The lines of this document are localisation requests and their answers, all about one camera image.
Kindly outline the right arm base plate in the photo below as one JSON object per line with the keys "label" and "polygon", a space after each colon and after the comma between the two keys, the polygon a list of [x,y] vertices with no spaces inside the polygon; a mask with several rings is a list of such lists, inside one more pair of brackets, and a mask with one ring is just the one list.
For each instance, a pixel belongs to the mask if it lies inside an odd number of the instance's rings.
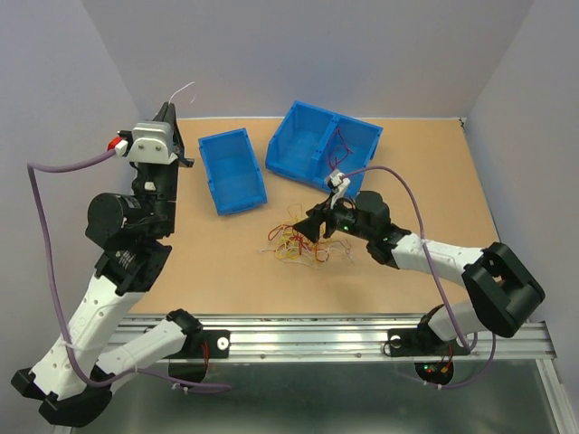
{"label": "right arm base plate", "polygon": [[433,332],[418,328],[398,328],[388,331],[382,352],[390,357],[435,357],[449,354],[468,355],[470,351],[455,340],[443,342]]}

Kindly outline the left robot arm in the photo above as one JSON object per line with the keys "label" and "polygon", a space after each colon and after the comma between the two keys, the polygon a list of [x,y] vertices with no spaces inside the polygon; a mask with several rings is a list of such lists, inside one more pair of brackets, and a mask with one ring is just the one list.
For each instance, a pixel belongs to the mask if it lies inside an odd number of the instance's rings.
{"label": "left robot arm", "polygon": [[107,156],[125,157],[136,170],[131,193],[101,193],[90,202],[85,234],[102,253],[87,291],[72,317],[60,319],[60,336],[46,355],[12,379],[56,426],[88,425],[124,382],[169,355],[195,354],[202,342],[201,322],[177,309],[139,338],[107,350],[120,321],[168,260],[171,247],[163,239],[175,229],[178,170],[193,165],[171,102],[151,120],[119,131]]}

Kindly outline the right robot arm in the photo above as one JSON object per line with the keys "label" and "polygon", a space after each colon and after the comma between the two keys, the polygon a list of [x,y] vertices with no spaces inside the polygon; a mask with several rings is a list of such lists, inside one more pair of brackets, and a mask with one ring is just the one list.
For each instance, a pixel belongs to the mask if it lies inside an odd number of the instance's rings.
{"label": "right robot arm", "polygon": [[355,200],[330,196],[306,213],[294,229],[309,241],[335,231],[366,242],[379,264],[432,275],[463,287],[468,300],[432,309],[417,326],[414,341],[436,353],[460,336],[489,331],[513,336],[544,302],[546,293],[513,250],[502,242],[467,248],[422,239],[394,224],[382,196],[362,191]]}

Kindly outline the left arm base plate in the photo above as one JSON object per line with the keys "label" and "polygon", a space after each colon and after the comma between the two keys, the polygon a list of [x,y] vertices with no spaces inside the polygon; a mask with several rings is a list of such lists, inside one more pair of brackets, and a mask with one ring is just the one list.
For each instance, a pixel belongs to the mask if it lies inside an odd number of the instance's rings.
{"label": "left arm base plate", "polygon": [[226,359],[229,357],[231,332],[225,329],[204,329],[187,337],[183,347],[166,359]]}

